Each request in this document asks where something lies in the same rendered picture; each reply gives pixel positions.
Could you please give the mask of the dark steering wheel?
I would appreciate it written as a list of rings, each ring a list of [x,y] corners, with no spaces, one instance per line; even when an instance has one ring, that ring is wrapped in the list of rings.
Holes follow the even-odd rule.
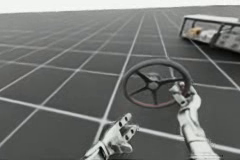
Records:
[[[149,59],[132,66],[123,76],[122,90],[131,103],[149,109],[176,104],[169,89],[184,84],[187,93],[192,86],[189,72],[179,63],[166,59]]]

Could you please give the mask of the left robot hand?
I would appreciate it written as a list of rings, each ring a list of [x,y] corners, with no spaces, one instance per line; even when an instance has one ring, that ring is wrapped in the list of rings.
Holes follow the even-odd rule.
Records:
[[[116,120],[105,132],[102,143],[105,145],[109,155],[127,154],[133,151],[130,140],[136,134],[139,126],[131,124],[131,113],[126,113]]]

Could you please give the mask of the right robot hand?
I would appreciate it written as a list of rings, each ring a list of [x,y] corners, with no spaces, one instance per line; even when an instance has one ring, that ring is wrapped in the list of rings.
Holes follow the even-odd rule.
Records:
[[[180,109],[178,111],[178,116],[184,116],[186,114],[193,121],[198,120],[198,110],[201,106],[202,100],[198,95],[194,87],[190,90],[184,92],[183,83],[175,83],[170,89],[175,102],[179,105]]]

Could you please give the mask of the grey cart with brown box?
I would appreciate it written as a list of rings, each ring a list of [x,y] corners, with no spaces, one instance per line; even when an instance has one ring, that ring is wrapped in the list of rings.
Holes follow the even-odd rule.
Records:
[[[185,15],[179,36],[240,54],[240,18],[216,15]]]

